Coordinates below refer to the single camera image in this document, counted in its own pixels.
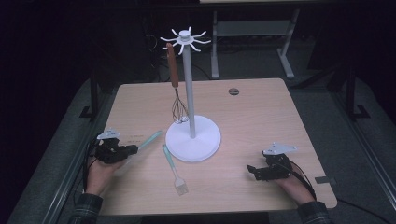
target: brown wooden handle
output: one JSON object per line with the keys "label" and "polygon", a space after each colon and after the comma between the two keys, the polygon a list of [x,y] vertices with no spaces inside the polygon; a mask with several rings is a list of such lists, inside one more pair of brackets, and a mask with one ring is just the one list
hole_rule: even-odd
{"label": "brown wooden handle", "polygon": [[172,86],[174,88],[177,88],[178,87],[178,74],[177,74],[175,52],[174,52],[172,44],[170,44],[170,43],[166,44],[166,48],[168,49],[168,65],[169,65]]}

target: background table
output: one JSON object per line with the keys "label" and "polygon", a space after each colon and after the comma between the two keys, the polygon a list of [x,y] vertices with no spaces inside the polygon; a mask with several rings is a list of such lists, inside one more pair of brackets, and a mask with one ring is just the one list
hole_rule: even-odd
{"label": "background table", "polygon": [[[237,88],[236,96],[229,94]],[[163,154],[166,130],[172,124],[175,91],[170,83],[129,84],[119,88],[107,128],[120,132],[121,145],[140,145],[158,130],[163,134],[132,156],[123,176],[115,176],[104,193],[102,215],[192,214],[273,211],[295,208],[273,182],[256,181],[246,165],[266,166],[262,150],[273,142],[297,146],[288,153],[307,174],[327,207],[336,200],[318,156],[282,79],[244,79],[193,82],[196,115],[220,128],[219,150],[209,159],[188,163],[174,159],[189,193],[178,196],[174,176]],[[179,93],[186,101],[184,83]]]}

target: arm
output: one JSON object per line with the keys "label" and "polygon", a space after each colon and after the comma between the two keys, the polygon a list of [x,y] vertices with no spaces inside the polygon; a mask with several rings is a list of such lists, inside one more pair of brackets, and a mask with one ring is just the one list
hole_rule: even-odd
{"label": "arm", "polygon": [[79,197],[73,215],[69,218],[69,224],[96,223],[103,201],[100,194],[105,190],[114,172],[123,164],[124,161],[114,164],[104,164],[100,161],[92,163],[88,174],[87,190]]}
{"label": "arm", "polygon": [[[301,175],[301,171],[291,165],[293,171]],[[285,179],[274,180],[299,206],[297,212],[303,223],[310,224],[332,224],[326,205],[317,202],[309,190],[294,175]]]}

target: hand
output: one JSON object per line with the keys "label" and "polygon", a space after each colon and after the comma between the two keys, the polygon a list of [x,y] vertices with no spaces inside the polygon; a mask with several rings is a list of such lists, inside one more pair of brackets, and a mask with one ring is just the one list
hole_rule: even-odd
{"label": "hand", "polygon": [[[296,165],[291,164],[293,171],[299,175],[302,175],[300,169]],[[274,180],[283,190],[285,190],[289,196],[300,206],[304,203],[314,202],[315,199],[312,197],[309,190],[304,186],[303,183],[294,175],[290,175],[285,179]]]}
{"label": "hand", "polygon": [[114,172],[119,169],[124,161],[105,164],[99,160],[93,162],[88,173],[87,190],[85,193],[100,195],[106,188]]}

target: sleeve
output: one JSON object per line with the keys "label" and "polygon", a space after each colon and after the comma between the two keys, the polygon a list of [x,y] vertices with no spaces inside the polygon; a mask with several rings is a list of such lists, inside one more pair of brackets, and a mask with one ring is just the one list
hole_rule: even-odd
{"label": "sleeve", "polygon": [[81,194],[68,224],[94,224],[102,207],[103,199],[93,194]]}
{"label": "sleeve", "polygon": [[324,203],[305,203],[298,207],[297,212],[304,224],[332,224]]}

